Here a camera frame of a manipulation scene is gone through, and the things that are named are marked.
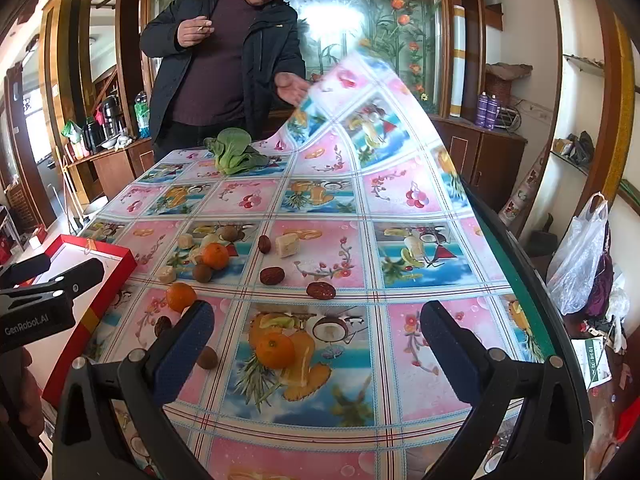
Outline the operator left hand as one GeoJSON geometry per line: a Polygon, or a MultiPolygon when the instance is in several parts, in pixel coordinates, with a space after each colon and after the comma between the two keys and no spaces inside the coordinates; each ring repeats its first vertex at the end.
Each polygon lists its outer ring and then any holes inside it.
{"type": "Polygon", "coordinates": [[[32,355],[28,350],[21,350],[21,399],[20,422],[28,434],[38,439],[44,430],[44,417],[40,398],[40,389],[35,376],[29,367],[32,365],[32,355]]]}

